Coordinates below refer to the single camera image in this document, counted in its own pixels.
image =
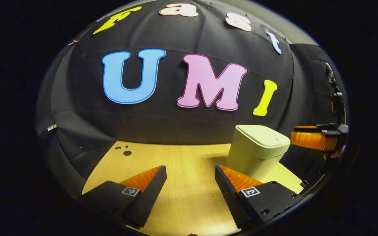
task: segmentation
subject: white plastic container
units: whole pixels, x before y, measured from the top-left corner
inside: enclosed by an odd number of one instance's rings
[[[259,125],[237,125],[225,166],[261,181],[281,160],[290,139]]]

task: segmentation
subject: black fabric backdrop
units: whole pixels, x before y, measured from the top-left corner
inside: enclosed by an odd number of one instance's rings
[[[37,103],[36,131],[40,134],[51,124],[57,124],[60,146],[83,178],[88,178],[116,140],[219,144],[230,143],[234,127],[239,124],[265,125],[290,137],[294,126],[334,121],[329,99],[332,89],[324,78],[325,61],[333,69],[336,67],[321,48],[288,46],[281,36],[252,19],[252,31],[229,26],[224,21],[227,12],[239,15],[245,12],[213,3],[192,1],[199,13],[197,17],[158,13],[171,3],[176,1],[141,4],[142,9],[95,35],[93,32],[110,16],[91,24],[74,38],[78,39],[77,44],[64,47],[48,70]],[[266,31],[279,40],[281,55],[273,49]],[[101,58],[112,52],[129,51],[131,57],[124,65],[123,85],[132,89],[141,81],[142,60],[137,57],[138,51],[146,48],[166,51],[166,57],[159,63],[156,91],[137,104],[109,100],[102,87]],[[187,73],[182,58],[190,53],[206,55],[215,74],[220,74],[229,63],[247,68],[236,111],[207,108],[203,104],[181,108],[176,104],[183,94]],[[335,76],[341,84],[337,72]],[[278,89],[267,115],[254,116],[252,112],[258,106],[266,79],[276,82]],[[199,91],[198,99],[202,100]],[[311,171],[310,165],[316,163],[318,155],[313,150],[290,147],[281,163],[310,182],[316,176],[305,176],[315,175],[316,169]]]

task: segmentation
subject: small white label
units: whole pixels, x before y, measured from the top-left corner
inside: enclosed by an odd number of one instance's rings
[[[247,188],[247,189],[242,189],[241,192],[246,196],[246,197],[251,197],[256,194],[260,194],[260,192],[255,188]]]
[[[48,131],[51,131],[51,130],[53,130],[54,128],[56,128],[57,127],[57,125],[55,124],[55,125],[52,125],[52,126],[49,126],[48,127]]]

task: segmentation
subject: wooden table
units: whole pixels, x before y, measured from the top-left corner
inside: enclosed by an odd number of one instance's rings
[[[230,144],[183,146],[117,141],[91,173],[83,194],[105,181],[118,183],[164,165],[167,180],[147,223],[138,231],[152,236],[230,235],[240,230],[214,178],[215,166],[225,164],[229,149]],[[301,180],[279,163],[259,181],[277,181],[296,193],[303,189]]]

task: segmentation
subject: letter m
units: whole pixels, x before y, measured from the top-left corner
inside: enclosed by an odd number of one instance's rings
[[[206,107],[212,105],[221,91],[222,96],[216,102],[218,109],[236,110],[239,107],[237,96],[241,79],[247,72],[245,67],[231,63],[217,78],[206,56],[188,54],[183,57],[183,61],[188,64],[188,73],[183,96],[177,99],[177,105],[184,108],[197,107],[200,104],[200,100],[196,98],[199,86]]]

